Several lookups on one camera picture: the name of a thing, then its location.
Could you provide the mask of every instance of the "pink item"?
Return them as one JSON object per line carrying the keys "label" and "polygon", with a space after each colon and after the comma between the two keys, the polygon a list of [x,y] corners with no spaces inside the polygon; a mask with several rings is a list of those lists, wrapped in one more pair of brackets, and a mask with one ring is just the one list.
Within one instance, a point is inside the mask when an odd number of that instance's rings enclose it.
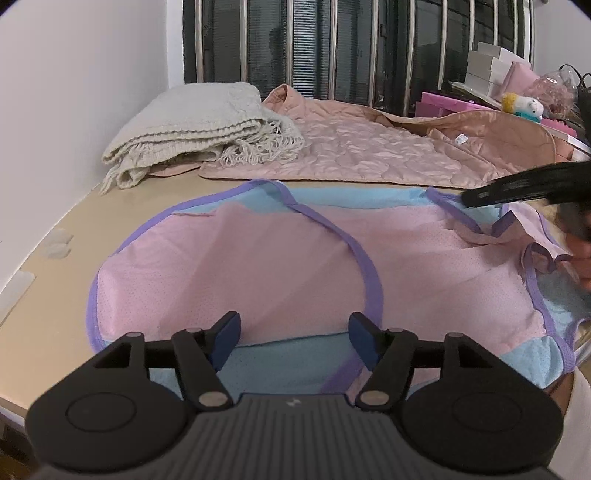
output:
{"label": "pink item", "polygon": [[505,76],[499,94],[495,96],[495,98],[501,101],[503,93],[517,93],[518,95],[521,95],[525,92],[525,89],[538,78],[540,77],[538,77],[527,64],[514,61],[511,64],[509,72]]}
{"label": "pink item", "polygon": [[[425,340],[461,331],[497,355],[548,333],[522,278],[526,246],[536,240],[548,257],[564,254],[535,210],[511,210],[506,220],[518,222],[490,236],[435,205],[316,208],[375,264],[385,292],[382,327]],[[225,202],[210,213],[169,215],[107,259],[98,274],[98,324],[107,340],[129,331],[166,339],[237,310],[242,344],[343,332],[349,314],[363,309],[359,267],[334,232],[303,215]]]}
{"label": "pink item", "polygon": [[[295,120],[306,144],[294,161],[203,164],[210,179],[338,180],[474,188],[554,163],[551,135],[539,124],[492,110],[443,118],[401,118],[277,87],[264,105]],[[457,145],[463,134],[468,140]]]}
{"label": "pink item", "polygon": [[414,106],[414,116],[418,117],[425,117],[425,118],[439,118],[442,116],[449,115],[453,113],[451,110],[447,110],[446,108],[442,108],[440,106],[430,105],[429,103],[425,102],[417,102]]}
{"label": "pink item", "polygon": [[428,105],[444,108],[451,112],[464,112],[471,110],[492,110],[487,106],[478,105],[477,103],[465,102],[455,98],[449,98],[436,93],[423,92],[421,95],[421,102]]}
{"label": "pink item", "polygon": [[545,127],[553,128],[554,130],[558,130],[564,132],[571,137],[577,138],[577,131],[573,128],[570,128],[564,122],[559,122],[558,120],[550,120],[549,118],[543,118],[541,124]]}

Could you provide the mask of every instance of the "white box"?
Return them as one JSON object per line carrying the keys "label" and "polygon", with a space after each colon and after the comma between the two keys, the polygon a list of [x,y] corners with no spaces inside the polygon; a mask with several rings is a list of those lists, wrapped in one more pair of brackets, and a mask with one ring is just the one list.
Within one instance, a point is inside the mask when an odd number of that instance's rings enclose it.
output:
{"label": "white box", "polygon": [[499,47],[498,45],[491,45],[489,43],[480,41],[478,42],[478,52],[485,53],[491,57],[496,57],[500,61],[508,63],[509,65],[514,61],[518,61],[520,63],[525,63],[531,68],[531,65],[528,61],[525,61],[525,59],[522,59],[519,55],[515,55],[512,51],[509,51],[503,47]]}
{"label": "white box", "polygon": [[474,89],[475,91],[489,97],[495,96],[501,88],[500,85],[489,82],[485,79],[481,79],[480,77],[472,75],[471,73],[466,73],[466,80],[464,81],[464,84]]}
{"label": "white box", "polygon": [[468,73],[488,82],[501,85],[510,68],[511,63],[505,63],[485,53],[471,51],[468,54]]}

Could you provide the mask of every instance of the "light blue fabric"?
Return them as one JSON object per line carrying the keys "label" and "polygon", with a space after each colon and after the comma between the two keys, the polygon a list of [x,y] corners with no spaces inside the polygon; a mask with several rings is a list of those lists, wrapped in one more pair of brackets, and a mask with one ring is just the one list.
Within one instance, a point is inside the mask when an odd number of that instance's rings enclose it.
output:
{"label": "light blue fabric", "polygon": [[[312,207],[331,205],[375,209],[432,205],[424,194],[425,190],[420,188],[323,187],[290,190],[298,202]],[[241,202],[261,213],[290,211],[279,200],[277,190],[269,185],[223,201]],[[209,212],[220,204],[215,202],[184,211]],[[481,225],[494,223],[500,215],[500,207],[497,206],[464,210]],[[564,335],[566,326],[573,319],[589,314],[589,305],[582,300],[581,292],[559,272],[539,275],[538,278],[540,290],[556,320],[557,330]],[[238,347],[230,355],[219,377],[234,398],[242,392],[317,393],[324,381],[336,372],[352,352],[346,333]],[[548,386],[563,370],[560,351],[551,338],[529,340],[501,358],[540,387]],[[150,376],[180,394],[174,371],[152,369]]]}

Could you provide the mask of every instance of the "white knitted blanket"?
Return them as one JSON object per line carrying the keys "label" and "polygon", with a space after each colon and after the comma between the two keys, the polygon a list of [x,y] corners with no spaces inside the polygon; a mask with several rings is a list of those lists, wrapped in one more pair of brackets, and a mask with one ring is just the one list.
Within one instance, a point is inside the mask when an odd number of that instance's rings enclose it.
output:
{"label": "white knitted blanket", "polygon": [[304,145],[294,122],[261,105],[249,83],[190,83],[157,96],[109,144],[112,165],[101,188],[137,185],[161,163],[183,154],[225,165],[293,160]]}

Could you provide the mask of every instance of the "black bag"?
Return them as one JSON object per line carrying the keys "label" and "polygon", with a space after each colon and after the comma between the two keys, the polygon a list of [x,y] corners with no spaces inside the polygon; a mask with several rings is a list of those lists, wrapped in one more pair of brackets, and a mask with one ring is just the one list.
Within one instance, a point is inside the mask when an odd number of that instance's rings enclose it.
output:
{"label": "black bag", "polygon": [[562,70],[564,67],[572,68],[579,77],[579,85],[577,86],[577,106],[579,107],[579,115],[583,122],[587,143],[591,144],[591,87],[587,87],[585,84],[585,78],[588,76],[591,78],[591,73],[581,75],[576,68],[568,63],[562,65],[559,70]]}

